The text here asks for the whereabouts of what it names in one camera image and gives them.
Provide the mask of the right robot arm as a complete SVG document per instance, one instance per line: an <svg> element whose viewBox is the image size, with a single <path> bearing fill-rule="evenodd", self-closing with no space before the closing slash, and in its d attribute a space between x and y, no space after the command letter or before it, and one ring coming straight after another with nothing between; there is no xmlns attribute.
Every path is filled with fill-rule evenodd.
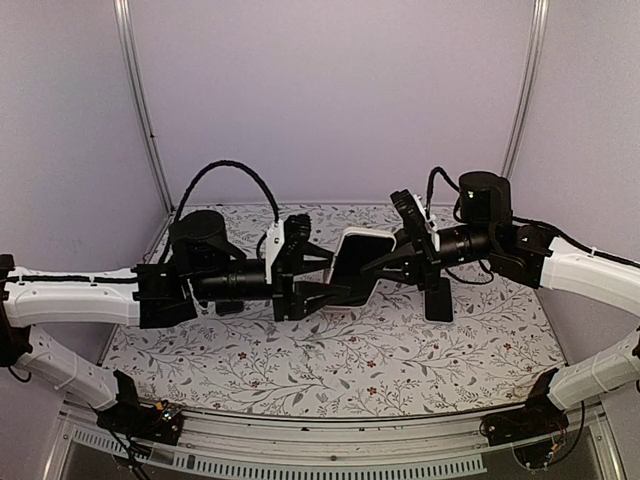
<svg viewBox="0 0 640 480"><path fill-rule="evenodd" d="M639 264L572 239L559 228L514 215L507 178L462 174L455 227L439 229L431 202L408 190L390 198L402 220L400 244L363 267L364 275L418 287L429 321L453 319L451 287L442 271L486 260L492 273L534 289L565 291L639 313ZM633 331L586 360L545 373L534 384L517 427L537 436L556 414L639 379L639 333Z"/></svg>

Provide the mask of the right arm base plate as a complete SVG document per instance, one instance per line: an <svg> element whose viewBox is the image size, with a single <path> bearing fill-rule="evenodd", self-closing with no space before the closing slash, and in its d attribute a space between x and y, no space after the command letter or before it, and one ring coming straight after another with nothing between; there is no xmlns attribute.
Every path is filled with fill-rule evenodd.
<svg viewBox="0 0 640 480"><path fill-rule="evenodd" d="M561 431L568 425L566 413L552 404L524 405L484 416L479 433L490 446L497 446Z"/></svg>

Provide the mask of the pink phone case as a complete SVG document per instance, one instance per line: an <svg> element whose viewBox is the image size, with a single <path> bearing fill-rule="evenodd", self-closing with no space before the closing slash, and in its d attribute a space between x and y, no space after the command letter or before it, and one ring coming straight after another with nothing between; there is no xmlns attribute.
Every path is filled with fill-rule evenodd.
<svg viewBox="0 0 640 480"><path fill-rule="evenodd" d="M343 315L352 310L353 310L352 307L345 307L345 306L326 306L323 308L324 312L331 315Z"/></svg>

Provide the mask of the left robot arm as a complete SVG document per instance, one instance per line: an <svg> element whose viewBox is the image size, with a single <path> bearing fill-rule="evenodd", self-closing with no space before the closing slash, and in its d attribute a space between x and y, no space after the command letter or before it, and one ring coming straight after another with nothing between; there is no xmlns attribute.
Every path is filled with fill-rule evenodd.
<svg viewBox="0 0 640 480"><path fill-rule="evenodd" d="M45 274L1 257L1 365L17 367L110 416L128 434L169 415L140 404L135 383L89 363L47 335L50 323L102 323L165 329L193 320L213 304L234 313L268 300L277 321L302 320L345 298L344 286L301 280L326 269L333 255L310 241L308 215L277 220L266 232L265 254L250 258L233 245L224 217L197 210L169 228L172 255L159 263L98 274Z"/></svg>

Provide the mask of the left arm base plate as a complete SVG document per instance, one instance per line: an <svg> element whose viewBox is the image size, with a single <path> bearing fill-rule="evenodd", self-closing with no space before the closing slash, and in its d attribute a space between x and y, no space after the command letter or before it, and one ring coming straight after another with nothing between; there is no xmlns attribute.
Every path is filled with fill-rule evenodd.
<svg viewBox="0 0 640 480"><path fill-rule="evenodd" d="M106 410L97 410L97 424L126 437L176 446L182 434L184 416L142 405L118 402Z"/></svg>

